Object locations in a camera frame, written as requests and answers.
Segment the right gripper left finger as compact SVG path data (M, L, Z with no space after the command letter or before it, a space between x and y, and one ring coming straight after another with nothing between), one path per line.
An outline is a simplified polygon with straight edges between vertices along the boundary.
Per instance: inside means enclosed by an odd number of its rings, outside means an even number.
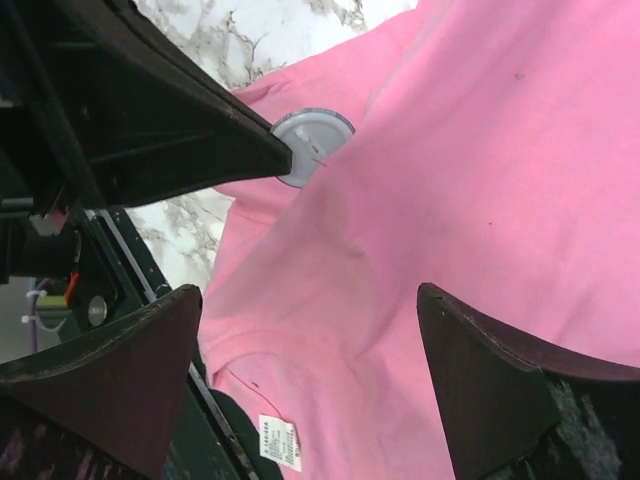
M2 478L161 478L201 309L199 288L184 285L2 364Z

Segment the pink t-shirt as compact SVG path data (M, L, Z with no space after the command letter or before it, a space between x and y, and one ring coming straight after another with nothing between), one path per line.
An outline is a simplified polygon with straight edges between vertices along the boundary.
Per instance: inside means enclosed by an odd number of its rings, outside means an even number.
M420 338L433 283L565 348L639 362L639 5L422 1L237 93L355 134L301 189L226 184L198 341L286 479L449 479Z

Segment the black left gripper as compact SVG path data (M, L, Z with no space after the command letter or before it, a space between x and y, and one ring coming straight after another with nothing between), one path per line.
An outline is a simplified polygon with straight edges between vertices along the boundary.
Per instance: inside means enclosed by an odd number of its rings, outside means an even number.
M131 1L2 2L1 98L3 283L24 222L61 199L141 206L291 169L269 122Z

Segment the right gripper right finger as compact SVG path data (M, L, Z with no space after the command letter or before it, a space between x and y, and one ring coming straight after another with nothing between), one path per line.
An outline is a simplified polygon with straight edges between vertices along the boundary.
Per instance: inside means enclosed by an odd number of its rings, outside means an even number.
M424 350L458 479L636 479L639 371L546 342L434 284Z

